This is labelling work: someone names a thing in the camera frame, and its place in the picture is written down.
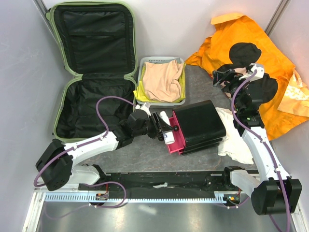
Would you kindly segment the white tube with round cap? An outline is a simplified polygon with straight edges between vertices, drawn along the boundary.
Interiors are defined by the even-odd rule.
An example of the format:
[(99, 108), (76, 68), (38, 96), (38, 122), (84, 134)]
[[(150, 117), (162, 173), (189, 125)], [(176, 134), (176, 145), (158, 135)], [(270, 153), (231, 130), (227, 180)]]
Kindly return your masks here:
[[(160, 118), (168, 125), (171, 126), (169, 117), (165, 111), (159, 113)], [(163, 129), (163, 138), (166, 145), (173, 144), (175, 142), (174, 135), (171, 128)]]

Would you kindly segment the pink drawer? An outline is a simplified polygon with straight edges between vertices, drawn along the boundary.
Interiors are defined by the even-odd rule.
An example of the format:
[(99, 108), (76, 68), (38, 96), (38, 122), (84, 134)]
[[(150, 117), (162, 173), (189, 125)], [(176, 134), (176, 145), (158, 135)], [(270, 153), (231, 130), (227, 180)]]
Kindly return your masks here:
[(184, 152), (184, 148), (186, 147), (182, 130), (175, 117), (170, 117), (169, 121), (172, 127), (177, 127), (176, 130), (172, 131), (175, 142), (167, 145), (169, 153), (177, 152), (179, 155), (182, 155)]

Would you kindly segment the black box with pink ends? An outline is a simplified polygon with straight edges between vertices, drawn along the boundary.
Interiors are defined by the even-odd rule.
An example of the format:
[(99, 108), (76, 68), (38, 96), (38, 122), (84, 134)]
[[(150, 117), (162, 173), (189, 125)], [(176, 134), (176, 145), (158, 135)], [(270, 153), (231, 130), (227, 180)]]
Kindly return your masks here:
[(218, 146), (226, 130), (210, 100), (181, 106), (172, 111), (182, 130), (185, 145), (182, 155)]

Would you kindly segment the white perforated plastic basket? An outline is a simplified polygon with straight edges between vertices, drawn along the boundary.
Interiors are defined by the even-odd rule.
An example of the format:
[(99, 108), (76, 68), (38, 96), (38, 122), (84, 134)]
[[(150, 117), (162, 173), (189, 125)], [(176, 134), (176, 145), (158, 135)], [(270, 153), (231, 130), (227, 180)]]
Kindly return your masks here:
[(186, 94), (185, 94), (185, 86), (186, 86), (186, 81), (185, 81), (185, 62), (182, 58), (178, 58), (178, 57), (144, 57), (140, 60), (140, 69), (139, 69), (139, 74), (138, 74), (138, 78), (137, 78), (137, 87), (140, 86), (140, 81), (142, 80), (142, 77), (144, 75), (144, 63), (145, 62), (150, 62), (150, 63), (155, 63), (155, 64), (160, 64), (160, 63), (166, 63), (168, 61), (171, 60), (176, 60), (178, 63), (182, 63), (183, 64), (183, 72), (181, 77), (179, 78), (179, 82), (182, 86), (182, 97), (180, 98), (180, 100), (176, 100), (174, 102), (160, 102), (160, 101), (150, 101), (150, 100), (138, 100), (137, 99), (137, 103), (138, 104), (143, 104), (144, 102), (150, 102), (152, 107), (154, 108), (173, 108), (176, 106), (180, 106), (183, 105), (185, 103), (186, 100)]

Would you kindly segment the green hard-shell suitcase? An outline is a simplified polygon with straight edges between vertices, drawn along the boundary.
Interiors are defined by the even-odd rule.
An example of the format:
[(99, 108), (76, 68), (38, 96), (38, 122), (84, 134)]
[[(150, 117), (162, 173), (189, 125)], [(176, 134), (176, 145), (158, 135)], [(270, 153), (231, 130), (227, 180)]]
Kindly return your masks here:
[(137, 55), (132, 10), (116, 1), (73, 1), (46, 14), (64, 68), (54, 136), (65, 142), (113, 130), (133, 111)]

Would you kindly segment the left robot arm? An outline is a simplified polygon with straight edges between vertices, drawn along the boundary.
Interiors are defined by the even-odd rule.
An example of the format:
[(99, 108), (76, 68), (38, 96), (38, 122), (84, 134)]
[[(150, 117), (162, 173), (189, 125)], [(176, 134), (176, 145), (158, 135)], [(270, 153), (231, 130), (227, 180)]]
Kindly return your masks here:
[(164, 139), (169, 132), (178, 131), (179, 126), (172, 126), (165, 113), (153, 112), (148, 114), (142, 109), (131, 113), (128, 119), (119, 123), (112, 131), (75, 143), (62, 143), (54, 139), (43, 152), (35, 167), (38, 179), (35, 187), (46, 186), (49, 191), (55, 191), (65, 186), (73, 176), (76, 164), (101, 153), (114, 151), (131, 144), (135, 137), (147, 135), (149, 138)]

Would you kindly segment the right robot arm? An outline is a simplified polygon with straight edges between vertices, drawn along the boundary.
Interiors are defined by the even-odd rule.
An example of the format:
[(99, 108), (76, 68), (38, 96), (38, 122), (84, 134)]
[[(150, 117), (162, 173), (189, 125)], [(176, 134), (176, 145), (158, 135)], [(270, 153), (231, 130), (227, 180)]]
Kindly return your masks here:
[(221, 178), (222, 187), (243, 190), (258, 215), (294, 213), (302, 185), (282, 167), (258, 112), (263, 103), (263, 93), (255, 81), (264, 76), (264, 69), (252, 67), (246, 75), (233, 69), (213, 71), (212, 75), (213, 85), (221, 86), (223, 92), (231, 95), (234, 126), (248, 146), (260, 178), (255, 179), (241, 168), (228, 168), (229, 173)]

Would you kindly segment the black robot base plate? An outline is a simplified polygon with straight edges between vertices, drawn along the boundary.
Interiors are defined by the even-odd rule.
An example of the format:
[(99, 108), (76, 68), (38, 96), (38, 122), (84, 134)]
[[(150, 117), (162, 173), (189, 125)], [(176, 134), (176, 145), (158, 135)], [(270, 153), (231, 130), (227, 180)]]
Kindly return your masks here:
[(93, 187), (79, 184), (79, 190), (107, 191), (112, 197), (213, 197), (216, 192), (227, 195), (241, 189), (252, 193), (260, 184), (257, 172), (241, 171), (245, 179), (228, 180), (224, 171), (197, 172), (131, 172), (103, 175)]

